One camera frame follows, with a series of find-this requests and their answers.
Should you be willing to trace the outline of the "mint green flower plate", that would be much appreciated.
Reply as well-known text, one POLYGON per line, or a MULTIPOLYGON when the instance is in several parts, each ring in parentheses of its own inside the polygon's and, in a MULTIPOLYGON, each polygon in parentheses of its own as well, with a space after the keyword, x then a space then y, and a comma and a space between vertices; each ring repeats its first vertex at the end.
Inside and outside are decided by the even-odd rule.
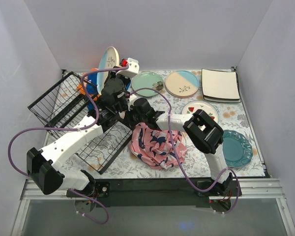
POLYGON ((132 78, 131 86, 133 90, 139 90, 138 95, 143 97, 153 97, 157 95, 156 91, 162 91, 164 88, 163 79, 154 72, 142 72, 132 78))

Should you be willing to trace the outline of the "cream round plate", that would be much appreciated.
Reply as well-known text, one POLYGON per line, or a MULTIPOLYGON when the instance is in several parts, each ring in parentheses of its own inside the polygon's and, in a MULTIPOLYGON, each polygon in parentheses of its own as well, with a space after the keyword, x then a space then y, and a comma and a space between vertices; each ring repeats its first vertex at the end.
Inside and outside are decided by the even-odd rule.
MULTIPOLYGON (((102 69, 110 69, 114 68, 115 66, 119 66, 119 53, 117 49, 113 46, 110 46, 104 52, 99 67, 99 70, 102 69)), ((104 83, 108 77, 109 72, 100 72, 97 73, 97 91, 101 94, 101 90, 104 88, 104 83)))

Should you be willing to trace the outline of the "watermelon pattern round plate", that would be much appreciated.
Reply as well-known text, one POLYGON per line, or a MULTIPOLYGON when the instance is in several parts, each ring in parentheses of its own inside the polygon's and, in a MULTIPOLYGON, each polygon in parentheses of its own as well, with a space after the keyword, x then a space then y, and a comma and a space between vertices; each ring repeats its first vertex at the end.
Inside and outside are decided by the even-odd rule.
POLYGON ((193 114, 198 109, 205 111, 216 123, 219 122, 219 115, 217 110, 205 101, 191 101, 187 103, 181 111, 181 114, 193 114))

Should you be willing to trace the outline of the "teal round plate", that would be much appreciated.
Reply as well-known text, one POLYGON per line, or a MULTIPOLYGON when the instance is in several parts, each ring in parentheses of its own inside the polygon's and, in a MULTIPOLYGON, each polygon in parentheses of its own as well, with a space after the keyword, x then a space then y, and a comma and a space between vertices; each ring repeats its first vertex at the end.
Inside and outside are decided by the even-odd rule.
POLYGON ((224 130, 223 153, 228 167, 240 169, 251 162, 253 148, 243 134, 224 130))

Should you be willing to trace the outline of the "cream and pink plate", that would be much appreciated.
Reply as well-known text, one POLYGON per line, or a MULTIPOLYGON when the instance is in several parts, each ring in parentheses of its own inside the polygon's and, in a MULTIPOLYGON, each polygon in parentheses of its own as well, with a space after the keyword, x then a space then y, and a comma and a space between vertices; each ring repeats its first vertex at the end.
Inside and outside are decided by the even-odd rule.
POLYGON ((170 95, 173 95, 175 97, 179 98, 189 98, 196 94, 196 92, 199 90, 197 87, 193 86, 182 86, 181 88, 175 89, 174 91, 167 88, 165 85, 165 89, 170 95))

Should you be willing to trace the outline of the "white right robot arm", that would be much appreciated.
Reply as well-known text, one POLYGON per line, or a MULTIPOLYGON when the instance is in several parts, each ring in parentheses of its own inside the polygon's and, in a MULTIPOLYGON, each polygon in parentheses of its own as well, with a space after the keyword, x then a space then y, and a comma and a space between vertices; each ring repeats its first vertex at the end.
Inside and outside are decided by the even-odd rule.
POLYGON ((131 95, 125 121, 133 129, 131 152, 152 169, 181 167, 187 153, 186 134, 210 169, 210 182, 194 189, 221 196, 229 192, 233 174, 223 153, 224 131, 204 110, 187 115, 156 111, 147 99, 131 95))

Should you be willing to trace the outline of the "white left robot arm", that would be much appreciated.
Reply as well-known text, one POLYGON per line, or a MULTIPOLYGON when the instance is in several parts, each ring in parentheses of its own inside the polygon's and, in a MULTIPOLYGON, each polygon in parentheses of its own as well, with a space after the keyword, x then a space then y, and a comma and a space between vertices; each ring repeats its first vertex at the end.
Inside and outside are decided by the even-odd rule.
POLYGON ((111 74, 97 100, 97 110, 91 110, 75 127, 53 143, 27 152, 27 173, 43 194, 60 188, 74 189, 88 197, 94 193, 95 179, 86 170, 67 170, 64 163, 83 146, 107 137, 121 121, 120 113, 127 111, 128 102, 124 79, 111 74))

